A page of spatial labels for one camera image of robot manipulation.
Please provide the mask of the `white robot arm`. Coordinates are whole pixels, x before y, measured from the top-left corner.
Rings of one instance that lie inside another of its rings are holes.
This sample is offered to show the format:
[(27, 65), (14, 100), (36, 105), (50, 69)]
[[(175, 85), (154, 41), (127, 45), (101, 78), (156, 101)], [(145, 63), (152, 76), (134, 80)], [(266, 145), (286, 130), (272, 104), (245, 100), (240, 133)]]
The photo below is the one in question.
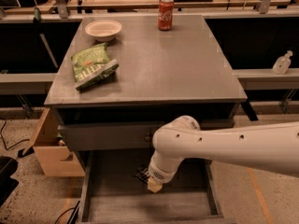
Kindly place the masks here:
[(159, 128), (152, 143), (148, 190), (154, 193), (187, 158), (299, 176), (298, 122), (203, 131), (194, 118), (182, 116)]

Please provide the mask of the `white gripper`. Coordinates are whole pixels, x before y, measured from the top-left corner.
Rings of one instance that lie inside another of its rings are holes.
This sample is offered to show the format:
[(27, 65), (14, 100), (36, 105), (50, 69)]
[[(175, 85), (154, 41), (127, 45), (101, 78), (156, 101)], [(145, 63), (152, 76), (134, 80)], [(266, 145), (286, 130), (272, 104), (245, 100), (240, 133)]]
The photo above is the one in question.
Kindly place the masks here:
[(157, 166), (154, 160), (151, 160), (149, 163), (149, 175), (151, 177), (148, 179), (148, 190), (157, 193), (162, 189), (161, 184), (170, 182), (174, 174), (173, 171), (163, 171)]

